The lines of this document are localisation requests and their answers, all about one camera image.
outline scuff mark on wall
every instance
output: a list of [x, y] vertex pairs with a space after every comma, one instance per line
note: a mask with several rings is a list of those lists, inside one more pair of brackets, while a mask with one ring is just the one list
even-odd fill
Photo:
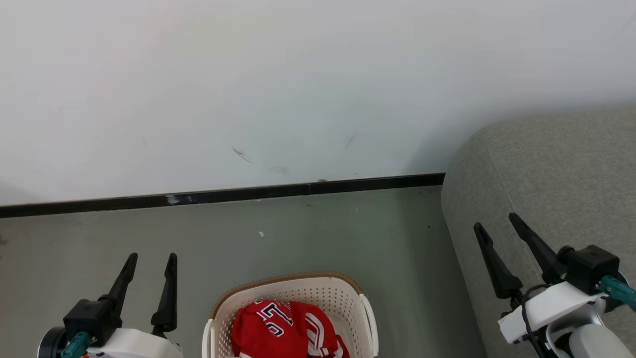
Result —
[[614, 38], [612, 40], [615, 40], [617, 38], [619, 38], [624, 32], [625, 30], [627, 30], [627, 28], [632, 24], [632, 22], [636, 20], [636, 12], [634, 12], [632, 14], [632, 16], [630, 17], [629, 20], [627, 20], [627, 22], [625, 23], [625, 25], [623, 25], [623, 27], [621, 28], [621, 30], [614, 36]]
[[345, 149], [347, 149], [351, 144], [353, 144], [353, 142], [356, 140], [356, 136], [357, 134], [354, 134], [351, 137], [347, 138], [347, 141], [345, 142]]
[[241, 158], [245, 159], [246, 161], [252, 163], [252, 161], [250, 161], [247, 156], [245, 155], [245, 153], [241, 152], [240, 150], [236, 149], [236, 148], [232, 148], [232, 150]]
[[284, 166], [275, 166], [269, 169], [270, 171], [273, 171], [274, 173], [277, 174], [287, 174], [289, 173], [289, 169], [287, 169], [287, 167]]

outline white wall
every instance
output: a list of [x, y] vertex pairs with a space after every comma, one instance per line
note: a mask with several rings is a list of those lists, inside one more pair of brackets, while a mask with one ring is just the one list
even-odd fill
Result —
[[635, 18], [633, 0], [3, 0], [0, 204], [444, 171], [488, 122], [636, 101]]

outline gray floor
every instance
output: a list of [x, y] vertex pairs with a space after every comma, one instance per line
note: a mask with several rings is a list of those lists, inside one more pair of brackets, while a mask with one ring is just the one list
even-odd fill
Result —
[[485, 357], [439, 203], [441, 187], [0, 220], [0, 347], [30, 357], [81, 298], [106, 293], [139, 253], [122, 312], [149, 331], [170, 252], [179, 256], [179, 327], [200, 357], [228, 289], [270, 276], [340, 271], [377, 316], [381, 357]]

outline gray couch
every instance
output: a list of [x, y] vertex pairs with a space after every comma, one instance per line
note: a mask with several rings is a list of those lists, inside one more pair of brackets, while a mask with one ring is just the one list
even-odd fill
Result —
[[[596, 244], [621, 259], [636, 282], [636, 109], [547, 115], [491, 125], [455, 157], [442, 191], [444, 216], [490, 358], [536, 357], [529, 343], [508, 345], [473, 224], [481, 222], [513, 274], [543, 283], [515, 212], [555, 251]], [[636, 313], [621, 307], [606, 326], [636, 355]]]

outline brown basket rim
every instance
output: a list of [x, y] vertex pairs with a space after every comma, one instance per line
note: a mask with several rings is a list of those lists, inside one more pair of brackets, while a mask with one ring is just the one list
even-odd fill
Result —
[[362, 289], [357, 284], [357, 282], [354, 281], [353, 278], [351, 278], [351, 277], [349, 277], [347, 275], [344, 275], [343, 273], [334, 272], [334, 271], [315, 272], [315, 273], [293, 273], [291, 275], [276, 276], [276, 277], [266, 278], [264, 280], [253, 281], [253, 282], [250, 282], [250, 283], [246, 283], [245, 285], [237, 286], [237, 287], [234, 287], [233, 289], [230, 289], [228, 292], [225, 292], [223, 294], [223, 296], [221, 296], [221, 298], [219, 298], [216, 301], [216, 304], [214, 305], [214, 308], [210, 312], [210, 318], [211, 319], [215, 319], [216, 313], [218, 312], [219, 307], [221, 307], [221, 305], [228, 298], [230, 298], [231, 296], [233, 296], [234, 294], [236, 294], [238, 292], [249, 290], [249, 289], [253, 289], [253, 288], [259, 287], [259, 286], [270, 285], [271, 283], [279, 283], [279, 282], [284, 282], [284, 281], [301, 280], [301, 279], [304, 279], [304, 278], [324, 278], [324, 277], [339, 278], [339, 279], [343, 280], [344, 282], [347, 282], [351, 287], [353, 287], [354, 290], [356, 290], [357, 294], [360, 295], [360, 294], [363, 293]]

